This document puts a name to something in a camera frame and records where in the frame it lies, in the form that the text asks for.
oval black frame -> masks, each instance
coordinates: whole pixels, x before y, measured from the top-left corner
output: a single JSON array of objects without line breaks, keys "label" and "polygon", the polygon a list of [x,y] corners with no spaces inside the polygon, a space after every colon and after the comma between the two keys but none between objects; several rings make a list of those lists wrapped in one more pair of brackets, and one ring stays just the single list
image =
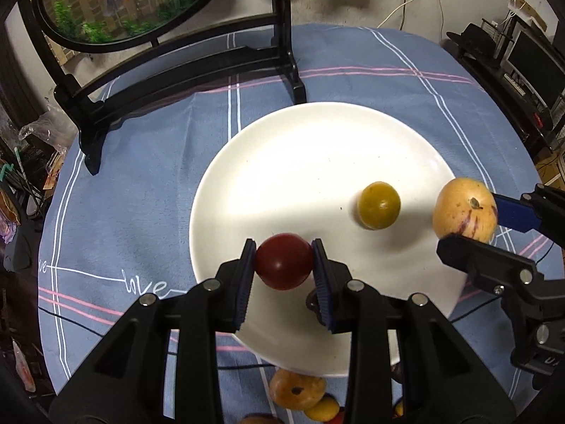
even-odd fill
[{"label": "oval black frame", "polygon": [[43,32],[57,44],[72,49],[77,52],[86,52],[92,54],[101,54],[107,52],[123,51],[135,46],[143,45],[145,43],[155,43],[155,41],[165,33],[173,30],[198,13],[204,6],[212,0],[196,0],[190,7],[185,9],[182,13],[178,14],[173,19],[169,20],[160,27],[157,27],[147,33],[125,38],[122,41],[113,41],[109,43],[89,44],[80,43],[68,38],[65,38],[57,32],[53,21],[47,15],[43,0],[32,0],[33,15],[40,24]]}]

blue tablecloth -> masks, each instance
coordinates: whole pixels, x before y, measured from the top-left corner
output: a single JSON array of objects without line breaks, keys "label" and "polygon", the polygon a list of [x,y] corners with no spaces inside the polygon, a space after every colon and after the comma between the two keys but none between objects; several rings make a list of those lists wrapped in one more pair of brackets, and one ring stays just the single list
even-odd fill
[{"label": "blue tablecloth", "polygon": [[[187,59],[226,47],[266,46],[272,31],[230,34],[155,59],[106,87],[104,97]],[[293,45],[309,101],[344,101],[394,116],[430,142],[456,176],[482,180],[518,197],[538,174],[518,136],[484,90],[439,46],[396,30],[322,25],[293,28]],[[106,139],[100,173],[84,167],[77,142],[61,170],[40,249],[40,306],[103,334],[138,296],[160,298],[194,285],[188,247],[190,208],[210,161],[230,137],[274,110],[292,105],[278,77],[231,77],[229,83],[187,92],[125,121]],[[537,233],[499,228],[496,245],[540,258],[550,241]],[[548,278],[563,277],[558,247],[540,263]],[[453,317],[490,295],[467,286]],[[99,337],[40,312],[43,351],[59,391]],[[510,364],[510,323],[499,302],[456,327],[498,379],[516,408],[531,400],[531,376]],[[261,360],[231,337],[218,336],[219,365]],[[272,367],[220,372],[225,422],[272,412],[285,422],[309,420],[268,398]],[[165,412],[171,416],[172,373]],[[341,404],[346,379],[328,390]],[[395,396],[400,394],[398,385]]]}]

white keyboard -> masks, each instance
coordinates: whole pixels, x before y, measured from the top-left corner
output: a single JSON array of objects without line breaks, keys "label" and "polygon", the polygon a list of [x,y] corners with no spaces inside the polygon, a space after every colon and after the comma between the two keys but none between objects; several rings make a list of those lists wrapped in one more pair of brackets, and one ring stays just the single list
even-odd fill
[{"label": "white keyboard", "polygon": [[514,81],[508,73],[504,74],[504,79],[510,83],[510,85],[516,90],[518,94],[522,97],[526,95],[525,91],[520,87],[520,85]]}]

wooden floor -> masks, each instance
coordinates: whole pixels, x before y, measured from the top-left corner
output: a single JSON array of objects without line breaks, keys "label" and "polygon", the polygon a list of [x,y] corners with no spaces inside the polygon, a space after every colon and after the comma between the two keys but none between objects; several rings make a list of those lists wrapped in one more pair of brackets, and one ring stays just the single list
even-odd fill
[{"label": "wooden floor", "polygon": [[[557,158],[558,154],[553,153],[549,158],[536,164],[536,168],[538,174],[540,174],[542,183],[547,184],[548,182],[552,181],[552,179],[555,179],[559,176]],[[565,180],[563,180],[563,177],[558,177],[553,183],[551,183],[551,187],[565,191]],[[563,253],[563,263],[565,263],[565,250],[561,250],[561,252]]]}]

white wall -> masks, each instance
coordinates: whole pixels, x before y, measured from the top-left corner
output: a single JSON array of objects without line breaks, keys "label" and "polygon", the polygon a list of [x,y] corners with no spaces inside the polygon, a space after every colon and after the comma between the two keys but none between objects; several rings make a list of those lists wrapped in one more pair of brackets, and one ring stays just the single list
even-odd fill
[{"label": "white wall", "polygon": [[[291,0],[293,24],[319,22],[349,26],[377,26],[402,0]],[[507,13],[510,0],[441,0],[444,10],[444,30],[462,32],[467,24],[473,22],[480,25],[481,18],[501,21]],[[527,0],[534,6],[548,24],[545,0]],[[205,25],[251,14],[270,11],[270,0],[214,0],[200,14],[177,28],[174,33],[191,30]],[[398,28],[402,12],[388,20],[385,27]],[[12,44],[16,47],[18,59],[32,82],[39,97],[44,97],[53,87],[44,71],[37,54],[35,54],[29,37],[23,28],[18,11],[12,11],[7,21],[8,33]],[[415,0],[406,11],[405,30],[435,42],[440,40],[441,11],[438,0]],[[130,52],[95,55],[94,61],[89,58],[77,59],[68,65],[69,70],[76,73],[79,82],[89,81],[109,66],[116,64]]]}]

